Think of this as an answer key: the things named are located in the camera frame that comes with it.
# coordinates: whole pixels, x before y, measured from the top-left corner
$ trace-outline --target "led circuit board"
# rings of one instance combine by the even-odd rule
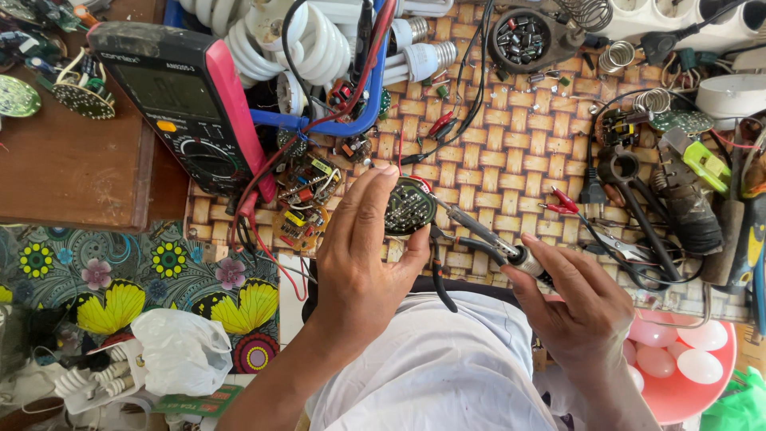
[[[388,197],[385,209],[385,234],[405,236],[434,220],[437,204],[430,187],[422,179],[400,176]]]
[[[285,207],[274,217],[272,226],[277,236],[293,250],[304,252],[316,247],[319,234],[327,228],[330,216],[323,207],[291,209]]]
[[[336,164],[316,153],[291,159],[277,177],[281,186],[279,199],[291,209],[324,206],[342,184],[343,176]]]

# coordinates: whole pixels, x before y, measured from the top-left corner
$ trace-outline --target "blue plastic basket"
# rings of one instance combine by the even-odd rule
[[[379,12],[383,6],[384,0],[375,0],[375,11]],[[164,25],[170,27],[183,28],[184,9],[181,4],[176,0],[167,0],[165,5],[165,19]],[[383,69],[385,67],[385,53],[388,49],[388,34],[384,36],[383,45],[378,52],[378,63],[372,68],[370,78],[368,79],[365,90],[369,92],[369,99],[367,105],[362,110],[362,114],[356,121],[351,123],[336,123],[334,121],[328,121],[322,123],[311,129],[312,133],[321,133],[334,137],[352,137],[364,133],[367,129],[372,127],[375,123],[375,119],[378,118],[378,111],[381,106],[381,92],[383,91]],[[309,119],[306,117],[295,117],[293,115],[276,114],[265,110],[251,109],[250,116],[253,118],[255,124],[266,124],[268,126],[280,127],[287,130],[298,130],[305,127],[309,123]]]

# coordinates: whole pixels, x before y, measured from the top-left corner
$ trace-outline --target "wooden table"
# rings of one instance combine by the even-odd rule
[[[457,57],[460,60],[476,30],[482,10],[482,6],[458,4],[443,18],[427,18],[431,28],[429,41],[453,41],[460,52]],[[597,52],[591,51],[591,55],[594,60],[597,59]],[[479,61],[479,47],[475,47],[470,54],[470,63],[478,64]],[[563,86],[552,79],[531,85],[527,81],[528,75],[511,76],[506,82],[501,82],[491,69],[492,61],[488,60],[485,66],[488,68],[485,70],[489,70],[485,106],[470,128],[457,142],[422,163],[405,166],[404,172],[425,178],[442,200],[456,203],[511,243],[520,242],[521,232],[532,232],[548,244],[579,249],[579,240],[592,239],[580,219],[574,215],[556,214],[538,204],[558,203],[549,195],[551,186],[575,198],[579,195],[588,165],[586,148],[593,117],[589,111],[592,99],[607,101],[630,90],[659,87],[661,70],[658,67],[629,67],[605,74],[599,80],[597,72],[592,71],[578,53],[574,58],[553,66],[572,81]],[[456,82],[458,69],[459,62],[449,67],[447,77],[452,84]],[[479,67],[467,67],[463,72],[463,83],[458,89],[463,95],[463,108],[458,113],[460,118],[465,117],[466,105],[473,101],[481,72]],[[400,131],[404,134],[402,154],[419,153],[421,148],[416,142],[417,137],[424,137],[434,121],[451,110],[454,103],[443,102],[434,88],[423,89],[420,83],[401,82],[388,89],[391,105],[398,107],[389,111],[388,120],[378,123],[378,133],[372,137],[373,159],[377,164],[395,163]],[[632,99],[627,97],[623,107],[630,108]],[[348,163],[340,155],[332,155],[333,138],[321,135],[311,137],[322,146],[315,151],[344,170],[345,187],[339,187],[327,205],[327,209],[332,211],[354,178],[367,168]],[[658,162],[657,152],[652,150],[654,140],[653,132],[644,127],[640,144],[633,149],[642,161],[640,177],[644,180],[648,179],[653,165]],[[425,140],[422,150],[432,149],[434,145],[433,141]],[[594,154],[599,149],[594,146]],[[637,198],[646,204],[643,197]],[[226,199],[206,195],[192,185],[186,211],[187,236],[225,247],[231,227],[231,217],[224,212],[226,203]],[[258,232],[272,250],[294,254],[294,250],[273,234],[271,222],[277,211],[275,202],[257,210]],[[625,211],[616,207],[606,208],[606,218],[628,221]],[[451,235],[469,234],[465,228],[451,222],[442,208],[438,209],[435,222]],[[643,236],[641,232],[626,229],[611,229],[611,233],[628,242]],[[510,287],[508,278],[499,272],[487,255],[460,245],[440,243],[440,255],[446,256],[443,262],[447,277]],[[397,261],[403,247],[400,239],[386,239],[381,258]],[[659,306],[661,311],[702,315],[702,282],[699,279],[688,285],[672,286],[662,294],[651,294],[637,289],[627,273],[618,270],[617,263],[607,256],[594,257],[633,296],[636,306]],[[683,274],[689,277],[698,267],[699,262],[687,261]],[[426,269],[424,274],[429,275],[430,272]],[[554,293],[547,288],[543,290]],[[744,295],[731,296],[716,291],[712,298],[712,316],[727,321],[748,321],[750,311],[744,304]]]
[[[105,16],[161,22],[164,5],[119,0]],[[73,57],[85,34],[64,40]],[[0,222],[138,232],[152,220],[183,216],[188,176],[114,80],[106,87],[115,95],[116,117],[91,120],[60,104],[25,67],[8,74],[34,87],[42,108],[29,118],[3,119]]]

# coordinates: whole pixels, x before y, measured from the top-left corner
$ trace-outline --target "woven mat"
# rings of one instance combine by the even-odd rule
[[[455,5],[443,18],[429,18],[429,41],[453,41],[458,47],[458,62],[449,67],[447,78],[455,85],[459,60],[476,30],[483,7],[468,4]],[[598,52],[590,51],[597,61]],[[480,62],[479,47],[470,53],[470,64]],[[426,179],[435,193],[445,202],[456,203],[460,208],[484,225],[490,226],[507,241],[518,244],[521,232],[533,232],[551,245],[567,246],[574,249],[578,240],[592,239],[574,215],[559,215],[538,206],[539,203],[558,203],[549,195],[551,186],[556,186],[569,196],[576,198],[580,193],[583,175],[587,166],[587,133],[594,104],[591,99],[611,100],[618,94],[638,88],[658,87],[658,67],[629,67],[612,74],[591,71],[578,53],[574,58],[556,64],[561,75],[570,79],[563,86],[553,79],[536,84],[527,82],[528,75],[511,76],[501,82],[493,72],[493,62],[487,56],[485,71],[488,71],[484,107],[462,137],[451,146],[416,165],[405,166],[404,172]],[[466,66],[463,83],[458,89],[462,95],[462,109],[457,116],[464,118],[467,104],[473,101],[480,84],[479,67]],[[391,105],[388,119],[377,123],[378,132],[372,133],[373,160],[376,164],[396,163],[399,156],[399,133],[404,134],[403,156],[419,153],[417,137],[424,137],[439,117],[450,111],[455,103],[455,89],[450,89],[449,101],[442,101],[435,88],[423,88],[420,83],[400,82],[388,86]],[[630,108],[632,97],[626,97],[624,108]],[[345,187],[340,187],[327,209],[338,205],[345,191],[366,167],[351,164],[338,155],[332,154],[334,138],[312,135],[320,149],[345,172]],[[642,161],[640,177],[647,180],[658,156],[651,148],[655,136],[649,127],[643,127],[640,144],[633,149]],[[435,142],[423,140],[423,151],[434,148]],[[599,148],[594,146],[594,154]],[[645,203],[638,195],[640,202]],[[190,229],[193,239],[226,245],[231,227],[231,217],[225,214],[225,198],[210,196],[192,183],[188,197],[186,232]],[[272,218],[278,212],[273,202],[261,206],[256,213],[258,232],[266,245],[273,251],[294,254],[287,244],[273,236]],[[589,216],[594,216],[595,209]],[[627,222],[624,210],[608,206],[605,218]],[[436,223],[451,235],[469,235],[462,226],[452,223],[439,208]],[[642,232],[611,229],[611,234],[627,242],[643,236]],[[385,239],[381,258],[397,261],[404,243],[400,239]],[[498,271],[487,255],[469,250],[460,245],[444,242],[440,253],[446,255],[445,275],[449,278],[510,287],[508,278]],[[315,251],[307,253],[314,256]],[[702,282],[695,280],[688,285],[672,286],[661,294],[650,294],[639,290],[627,273],[618,270],[618,265],[607,256],[593,256],[604,266],[617,282],[633,296],[636,306],[657,308],[683,314],[702,315]],[[687,261],[683,274],[690,276],[699,268],[699,262]],[[712,316],[716,319],[746,322],[750,311],[744,306],[744,295],[731,296],[714,292]]]

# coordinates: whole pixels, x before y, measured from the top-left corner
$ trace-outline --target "round circuit board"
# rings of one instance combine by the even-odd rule
[[[0,75],[0,115],[29,117],[40,109],[40,94],[29,84]]]
[[[94,120],[114,118],[114,102],[107,102],[103,97],[77,85],[54,84],[51,93],[69,110]]]
[[[655,114],[649,125],[660,132],[681,127],[686,134],[700,134],[713,128],[713,119],[697,110],[669,110]]]
[[[430,197],[430,188],[424,181],[400,176],[388,197],[383,221],[385,234],[412,235],[430,223],[436,216],[437,204]]]

